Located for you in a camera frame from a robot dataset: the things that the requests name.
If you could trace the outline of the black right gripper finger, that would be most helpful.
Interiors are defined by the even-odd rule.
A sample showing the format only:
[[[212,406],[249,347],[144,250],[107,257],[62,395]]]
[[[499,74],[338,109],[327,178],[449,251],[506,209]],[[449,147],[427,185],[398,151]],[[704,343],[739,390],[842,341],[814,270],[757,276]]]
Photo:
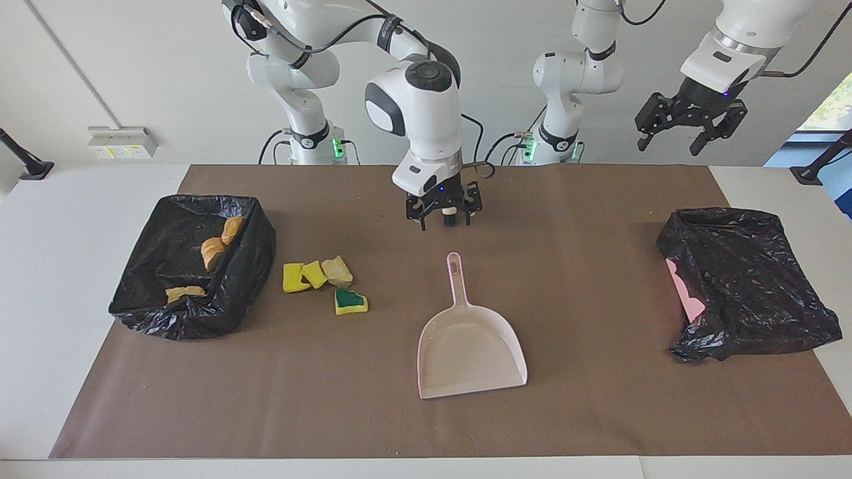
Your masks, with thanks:
[[[407,220],[417,222],[423,232],[427,230],[425,219],[430,214],[429,204],[424,204],[420,197],[407,195],[405,201],[405,216]]]
[[[472,217],[482,210],[480,186],[478,182],[469,182],[463,187],[461,210],[465,215],[465,223],[471,226]]]

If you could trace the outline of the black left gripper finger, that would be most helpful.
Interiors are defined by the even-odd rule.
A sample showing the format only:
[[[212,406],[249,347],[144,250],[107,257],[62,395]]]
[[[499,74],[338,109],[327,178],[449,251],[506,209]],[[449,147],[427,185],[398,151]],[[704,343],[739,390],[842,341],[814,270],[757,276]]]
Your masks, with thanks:
[[[672,98],[661,93],[652,93],[635,117],[636,129],[641,136],[637,148],[644,152],[655,134],[679,125],[678,119],[684,114],[684,101],[679,95]]]
[[[690,113],[690,119],[695,121],[695,126],[702,128],[690,145],[690,154],[697,156],[713,140],[728,139],[733,136],[747,113],[747,106],[742,100],[734,100],[724,109],[724,112],[699,108],[696,112]]]

